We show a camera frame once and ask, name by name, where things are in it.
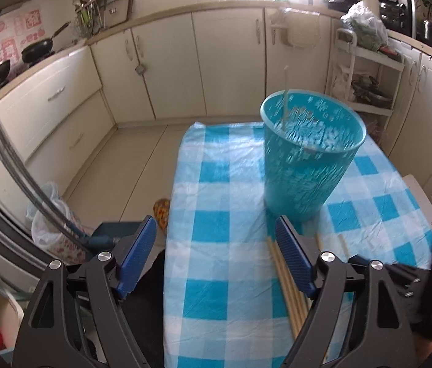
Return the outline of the plastic bag of vegetables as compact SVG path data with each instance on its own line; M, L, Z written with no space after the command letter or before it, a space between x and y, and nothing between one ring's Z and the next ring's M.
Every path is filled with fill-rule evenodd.
M353 4L341 17L341 22L356 34L357 45L362 48L378 52L388 45L389 38L384 23L362 1Z

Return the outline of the utensil drying rack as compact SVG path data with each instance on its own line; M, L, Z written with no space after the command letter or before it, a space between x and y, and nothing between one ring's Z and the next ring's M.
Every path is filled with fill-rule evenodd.
M73 5L76 33L82 38L90 38L127 22L133 0L73 0Z

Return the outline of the white rolling storage cart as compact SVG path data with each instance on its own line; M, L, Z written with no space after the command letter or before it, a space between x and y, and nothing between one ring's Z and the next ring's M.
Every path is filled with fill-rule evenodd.
M357 45L353 31L338 28L331 42L326 92L357 112L389 118L393 114L404 70L405 58L398 51L374 52L362 48ZM389 109L357 101L351 82L362 76L373 76L379 83L379 90L393 99Z

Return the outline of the white plastic bag on floor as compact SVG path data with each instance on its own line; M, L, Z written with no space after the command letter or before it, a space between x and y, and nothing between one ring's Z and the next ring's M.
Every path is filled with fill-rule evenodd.
M41 190L79 230L90 235L90 231L85 229L76 214L60 197L58 185L54 181L44 183ZM37 247L66 264L81 264L86 260L85 251L66 238L32 203L27 205L25 220L30 224L31 236Z

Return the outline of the black frying pan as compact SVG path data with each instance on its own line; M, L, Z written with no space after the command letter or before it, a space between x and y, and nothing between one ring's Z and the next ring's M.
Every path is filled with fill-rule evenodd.
M61 34L66 28L69 27L70 21L63 24L59 29L57 29L52 36L39 40L38 42L34 42L27 46L21 52L22 61L25 64L31 64L33 62L38 61L44 55L47 55L52 51L52 46L54 44L54 39Z

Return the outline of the white thermos jug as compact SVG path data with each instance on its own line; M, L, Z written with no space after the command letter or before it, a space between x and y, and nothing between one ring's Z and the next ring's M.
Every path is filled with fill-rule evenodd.
M376 17L380 18L379 0L361 0L365 8L368 8Z

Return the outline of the white hanging trash bin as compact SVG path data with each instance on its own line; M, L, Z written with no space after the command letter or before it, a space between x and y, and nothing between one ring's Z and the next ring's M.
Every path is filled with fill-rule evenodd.
M289 47L314 48L320 39L320 14L294 8L280 8L271 15L271 27L283 31Z

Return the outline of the blue white checkered tablecloth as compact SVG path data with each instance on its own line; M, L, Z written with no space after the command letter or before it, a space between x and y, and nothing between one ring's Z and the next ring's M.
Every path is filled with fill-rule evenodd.
M264 204L264 126L206 126L183 136L164 268L167 367L278 367L293 343L276 218ZM312 220L324 251L427 268L432 228L379 146L367 139Z

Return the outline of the teal perforated plastic basket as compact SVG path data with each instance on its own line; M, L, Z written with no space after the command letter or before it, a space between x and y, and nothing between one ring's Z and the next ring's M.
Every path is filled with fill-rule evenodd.
M341 181L367 131L349 106L308 90L289 90L287 130L283 90L268 96L264 124L264 202L292 222L313 218Z

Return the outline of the dark pot on cart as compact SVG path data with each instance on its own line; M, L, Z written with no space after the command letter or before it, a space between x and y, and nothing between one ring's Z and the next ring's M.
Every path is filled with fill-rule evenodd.
M351 85L358 102L384 109L391 107L393 99L379 90L379 83L373 76L362 76Z

